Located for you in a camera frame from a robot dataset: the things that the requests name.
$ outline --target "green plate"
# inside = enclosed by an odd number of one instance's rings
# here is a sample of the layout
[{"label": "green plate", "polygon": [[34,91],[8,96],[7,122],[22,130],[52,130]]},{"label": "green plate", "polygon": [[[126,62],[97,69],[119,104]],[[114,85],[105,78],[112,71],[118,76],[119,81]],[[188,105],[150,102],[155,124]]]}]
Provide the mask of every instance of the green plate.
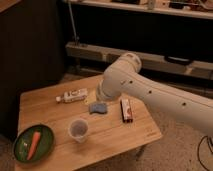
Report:
[{"label": "green plate", "polygon": [[[41,132],[41,138],[38,142],[36,151],[30,160],[27,160],[28,151],[31,145],[33,133],[35,131]],[[45,125],[34,125],[24,130],[16,139],[14,143],[15,159],[21,163],[34,163],[47,156],[54,145],[53,131]]]}]

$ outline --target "clear cup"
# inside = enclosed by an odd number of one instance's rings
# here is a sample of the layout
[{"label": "clear cup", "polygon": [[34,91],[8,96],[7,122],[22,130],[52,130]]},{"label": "clear cup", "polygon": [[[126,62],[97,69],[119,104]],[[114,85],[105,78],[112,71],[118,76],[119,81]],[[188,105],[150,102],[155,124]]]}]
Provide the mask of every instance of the clear cup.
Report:
[{"label": "clear cup", "polygon": [[88,132],[88,122],[85,119],[74,120],[69,129],[69,135],[79,143],[83,143],[86,140]]}]

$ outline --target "wall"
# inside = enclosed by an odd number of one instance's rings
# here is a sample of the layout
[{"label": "wall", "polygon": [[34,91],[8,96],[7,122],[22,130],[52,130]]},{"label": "wall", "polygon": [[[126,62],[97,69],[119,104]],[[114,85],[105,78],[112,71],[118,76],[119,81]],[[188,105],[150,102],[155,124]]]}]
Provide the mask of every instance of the wall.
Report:
[{"label": "wall", "polygon": [[0,133],[17,133],[23,91],[57,83],[64,48],[56,1],[23,0],[0,13]]}]

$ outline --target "orange carrot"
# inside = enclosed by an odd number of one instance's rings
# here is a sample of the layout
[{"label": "orange carrot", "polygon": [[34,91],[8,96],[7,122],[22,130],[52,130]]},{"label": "orange carrot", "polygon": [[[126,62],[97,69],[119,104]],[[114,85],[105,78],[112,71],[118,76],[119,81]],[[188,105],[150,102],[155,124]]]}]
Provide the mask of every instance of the orange carrot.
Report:
[{"label": "orange carrot", "polygon": [[27,160],[30,160],[31,157],[33,156],[33,154],[35,153],[36,147],[38,145],[40,138],[41,138],[41,132],[35,131],[33,133],[32,143],[31,143],[30,149],[28,151]]}]

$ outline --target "floor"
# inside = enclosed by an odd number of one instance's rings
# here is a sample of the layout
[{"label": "floor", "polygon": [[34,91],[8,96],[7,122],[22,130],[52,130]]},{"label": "floor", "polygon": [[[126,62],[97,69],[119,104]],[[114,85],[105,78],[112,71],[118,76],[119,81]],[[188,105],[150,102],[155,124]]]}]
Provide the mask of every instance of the floor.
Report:
[{"label": "floor", "polygon": [[[61,82],[81,78],[65,74]],[[138,161],[135,154],[139,149],[134,149],[79,171],[204,171],[197,159],[197,147],[204,135],[152,106],[147,107],[162,131],[162,139],[148,144]],[[213,157],[205,141],[200,146],[200,158],[213,170]],[[13,170],[12,143],[0,135],[0,171]]]}]

